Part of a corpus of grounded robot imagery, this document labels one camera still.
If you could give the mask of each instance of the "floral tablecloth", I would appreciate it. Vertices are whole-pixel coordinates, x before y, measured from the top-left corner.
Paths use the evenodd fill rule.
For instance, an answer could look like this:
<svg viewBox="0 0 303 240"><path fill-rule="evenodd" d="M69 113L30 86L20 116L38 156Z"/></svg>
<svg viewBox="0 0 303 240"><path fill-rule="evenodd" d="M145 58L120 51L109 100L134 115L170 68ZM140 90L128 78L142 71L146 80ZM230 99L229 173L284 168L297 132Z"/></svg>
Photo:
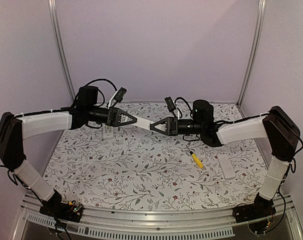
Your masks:
<svg viewBox="0 0 303 240"><path fill-rule="evenodd" d="M165 104L123 103L117 107L153 121L171 116ZM181 106L184 117L187 107ZM215 120L235 120L235 105L214 104ZM202 160L199 169L188 148ZM228 154L236 178L226 180L219 162ZM82 127L63 133L44 174L66 200L124 210L192 210L250 202L261 187L266 166L253 140L211 148L134 126L114 128L113 139L102 129Z"/></svg>

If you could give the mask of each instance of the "white wall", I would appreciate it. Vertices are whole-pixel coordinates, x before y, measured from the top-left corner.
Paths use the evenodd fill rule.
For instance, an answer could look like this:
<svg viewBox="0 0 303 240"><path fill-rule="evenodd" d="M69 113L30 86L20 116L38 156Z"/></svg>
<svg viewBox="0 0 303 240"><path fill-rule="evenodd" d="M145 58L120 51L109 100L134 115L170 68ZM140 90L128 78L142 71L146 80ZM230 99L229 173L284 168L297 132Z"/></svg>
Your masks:
<svg viewBox="0 0 303 240"><path fill-rule="evenodd" d="M70 104L51 27L48 1L0 1L0 118ZM44 170L57 133L31 138L28 160ZM12 237L25 190L0 168L0 240Z"/></svg>
<svg viewBox="0 0 303 240"><path fill-rule="evenodd" d="M298 125L303 139L303 0L267 1L264 26L243 110L246 115L281 106ZM263 150L270 155L268 142ZM303 226L303 151L297 172L290 174L290 192Z"/></svg>
<svg viewBox="0 0 303 240"><path fill-rule="evenodd" d="M105 77L128 89L125 101L236 102L257 9L258 0L57 1L75 89Z"/></svg>

